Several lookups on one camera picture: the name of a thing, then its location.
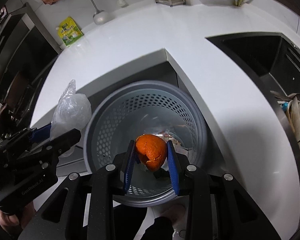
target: clear plastic bag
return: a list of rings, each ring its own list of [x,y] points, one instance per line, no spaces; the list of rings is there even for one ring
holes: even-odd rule
[[[73,128],[81,131],[91,119],[91,104],[84,94],[76,94],[75,80],[71,80],[63,91],[53,113],[50,140]],[[74,151],[74,146],[61,157],[67,157]]]

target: wall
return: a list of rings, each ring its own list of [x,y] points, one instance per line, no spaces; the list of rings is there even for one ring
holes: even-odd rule
[[[94,1],[99,9],[107,12],[114,12],[120,9],[117,5],[117,0]],[[144,0],[125,1],[131,5]],[[14,11],[26,2],[30,4],[31,8],[59,45],[62,45],[63,42],[57,35],[56,27],[68,16],[71,16],[81,29],[93,23],[92,17],[95,13],[95,8],[90,0],[60,0],[54,5],[45,5],[40,0],[9,0],[6,4],[7,10],[8,12]]]

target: shoe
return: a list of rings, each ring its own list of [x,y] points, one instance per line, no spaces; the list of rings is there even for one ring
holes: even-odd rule
[[[181,221],[186,213],[186,208],[180,204],[174,205],[162,213],[162,217],[169,218],[172,225],[175,226]]]

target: yellow pouch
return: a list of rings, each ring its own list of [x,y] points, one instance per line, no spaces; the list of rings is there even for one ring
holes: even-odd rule
[[[74,20],[71,17],[68,17],[60,23],[58,36],[63,40],[64,44],[69,47],[80,39],[83,34],[75,24]]]

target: human hand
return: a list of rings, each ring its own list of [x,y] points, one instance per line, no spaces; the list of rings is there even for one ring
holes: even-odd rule
[[[33,206],[33,201],[25,206],[22,212],[21,220],[19,221],[16,215],[8,216],[0,210],[0,226],[8,231],[9,227],[15,227],[21,225],[21,228],[24,229],[29,223],[32,217],[34,217],[36,210]]]

